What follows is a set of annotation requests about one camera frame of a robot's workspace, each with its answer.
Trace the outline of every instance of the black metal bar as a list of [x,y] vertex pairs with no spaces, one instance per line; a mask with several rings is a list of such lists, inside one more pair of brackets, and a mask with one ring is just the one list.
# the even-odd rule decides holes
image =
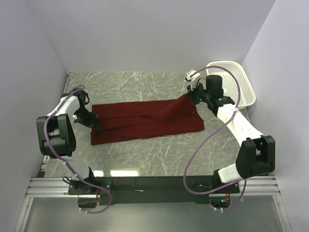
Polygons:
[[[135,176],[135,177],[95,177],[96,184],[110,189],[112,203],[209,203],[208,195],[194,195],[183,186],[182,176]],[[188,176],[187,184],[197,192],[212,190],[212,175]],[[239,193],[239,186],[229,187],[230,193]],[[222,189],[216,193],[225,193]],[[78,189],[70,188],[69,195],[81,195]],[[100,193],[100,205],[106,205],[109,196]]]

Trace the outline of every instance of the cable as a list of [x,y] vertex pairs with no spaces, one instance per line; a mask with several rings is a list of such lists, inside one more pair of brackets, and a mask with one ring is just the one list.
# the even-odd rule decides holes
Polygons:
[[67,162],[67,160],[64,159],[64,158],[62,158],[61,156],[59,156],[59,155],[57,154],[57,152],[55,151],[55,149],[53,148],[53,146],[52,146],[52,144],[51,144],[51,142],[50,142],[50,140],[49,140],[49,135],[48,135],[48,131],[47,131],[47,124],[48,124],[49,120],[50,120],[53,116],[55,116],[57,112],[59,112],[59,110],[63,107],[63,105],[67,102],[67,100],[68,100],[70,97],[74,96],[76,93],[79,93],[79,92],[80,92],[81,90],[83,90],[84,88],[85,88],[85,86],[78,86],[77,88],[75,88],[74,90],[72,90],[72,91],[69,93],[69,95],[60,103],[59,107],[56,108],[56,109],[50,114],[50,116],[47,117],[47,119],[46,119],[46,121],[45,121],[45,123],[44,123],[44,135],[45,135],[45,138],[46,138],[46,142],[47,142],[47,144],[48,144],[50,150],[51,150],[52,153],[54,154],[54,156],[57,157],[57,159],[63,161],[64,164],[66,164],[66,166],[68,167],[68,169],[73,173],[74,176],[76,176],[76,177],[77,177],[81,182],[83,182],[84,184],[86,184],[86,185],[88,185],[88,186],[91,186],[91,187],[93,187],[93,188],[100,189],[100,190],[106,192],[106,193],[109,195],[110,200],[109,200],[107,206],[106,206],[105,208],[101,209],[101,210],[98,210],[98,211],[87,211],[87,210],[85,210],[85,209],[81,209],[81,208],[80,208],[80,210],[82,210],[82,211],[85,212],[85,213],[88,213],[88,214],[98,214],[98,213],[101,213],[101,212],[105,211],[105,210],[106,210],[108,207],[110,207],[110,205],[112,204],[112,196],[111,196],[111,193],[110,193],[109,191],[107,191],[106,189],[100,187],[100,186],[97,186],[97,185],[94,185],[94,184],[91,184],[91,183],[88,183],[88,182],[84,181],[84,180],[74,171],[74,169],[69,165],[69,163]]
[[70,180],[67,176],[63,177],[62,180],[64,183],[67,183],[68,185],[72,184],[72,180]]
[[199,84],[199,81],[200,81],[201,79],[204,79],[204,80],[205,80],[205,85],[206,85],[206,79],[205,79],[204,77],[200,78],[200,79],[197,81],[197,85]]
[[230,195],[231,195],[230,188],[228,188],[226,190],[226,194],[225,194],[225,197],[226,197],[227,200],[230,200]]
[[[234,79],[235,83],[236,83],[236,86],[237,86],[237,91],[238,91],[238,99],[237,99],[237,102],[236,102],[236,105],[235,105],[235,109],[238,108],[239,106],[239,103],[240,103],[240,86],[239,86],[239,83],[236,79],[236,77],[233,75],[233,73],[231,73],[229,70],[227,70],[226,68],[223,68],[223,67],[220,67],[220,66],[208,66],[208,67],[205,67],[205,68],[202,68],[198,71],[196,71],[195,73],[193,73],[192,75],[190,75],[190,77],[193,77],[195,74],[203,71],[203,70],[206,70],[206,69],[211,69],[211,68],[217,68],[217,69],[221,69],[221,70],[224,70],[226,71],[228,74],[230,74],[232,76],[232,78]],[[201,147],[212,137],[214,136],[216,133],[218,133],[220,130],[222,130],[224,127],[226,127],[235,117],[235,114],[236,114],[236,111],[233,112],[231,118],[226,122],[224,123],[219,129],[217,129],[215,132],[213,132],[212,134],[210,134],[206,139],[204,139],[204,141],[197,147],[197,149],[195,150],[195,152],[193,153],[193,155],[190,157],[186,167],[185,167],[185,170],[184,170],[184,174],[183,174],[183,185],[185,187],[185,189],[192,193],[192,194],[195,194],[195,195],[206,195],[206,194],[210,194],[210,193],[213,193],[213,192],[216,192],[218,190],[221,190],[221,189],[224,189],[225,187],[228,187],[230,185],[234,185],[236,184],[237,182],[239,182],[239,180],[235,180],[235,181],[232,181],[230,183],[227,183],[225,185],[222,185],[218,188],[215,188],[213,190],[209,190],[209,191],[206,191],[206,192],[194,192],[192,191],[191,189],[189,189],[188,185],[187,185],[187,181],[186,181],[186,176],[187,176],[187,172],[188,172],[188,169],[189,169],[189,166],[193,160],[193,158],[195,157],[195,155],[198,153],[198,151],[201,149]]]
[[241,200],[243,194],[245,193],[245,189],[246,189],[246,185],[247,185],[247,180],[244,179],[244,181],[245,181],[245,183],[244,183],[244,185],[243,185],[242,192],[241,192],[240,196],[238,197],[237,201],[235,201],[235,203],[232,204],[232,205],[230,205],[228,208],[222,209],[223,211],[227,211],[227,210],[233,208],[235,205],[237,205],[237,204],[240,202],[240,200]]

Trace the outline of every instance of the red towel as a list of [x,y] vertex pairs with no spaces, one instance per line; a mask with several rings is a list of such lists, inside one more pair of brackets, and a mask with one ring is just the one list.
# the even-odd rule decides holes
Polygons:
[[186,94],[175,100],[92,105],[92,112],[98,114],[100,131],[92,129],[91,145],[204,130]]

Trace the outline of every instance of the table surface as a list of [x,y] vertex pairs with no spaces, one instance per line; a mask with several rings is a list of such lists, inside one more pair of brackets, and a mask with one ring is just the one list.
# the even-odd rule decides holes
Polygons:
[[[67,91],[85,85],[91,105],[176,99],[186,93],[185,72],[76,72],[70,73]],[[201,132],[137,139],[92,146],[90,128],[73,123],[76,150],[97,176],[183,175],[184,168],[198,145],[223,123],[200,103],[197,111],[204,120]],[[245,109],[241,112],[248,119]],[[233,164],[239,145],[224,128],[204,144],[192,161],[188,175],[211,175],[214,170]],[[66,168],[49,160],[45,177],[70,176]]]
[[76,198],[34,198],[25,232],[282,232],[272,196],[244,196],[230,211],[208,204],[115,204],[101,214],[77,210]]

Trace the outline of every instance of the glass panel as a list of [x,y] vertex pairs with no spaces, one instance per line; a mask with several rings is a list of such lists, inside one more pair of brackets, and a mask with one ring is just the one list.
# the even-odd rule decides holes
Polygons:
[[75,198],[37,198],[25,231],[281,232],[282,228],[271,196],[244,197],[224,213],[214,212],[209,204],[154,203],[117,204],[96,215],[78,211]]

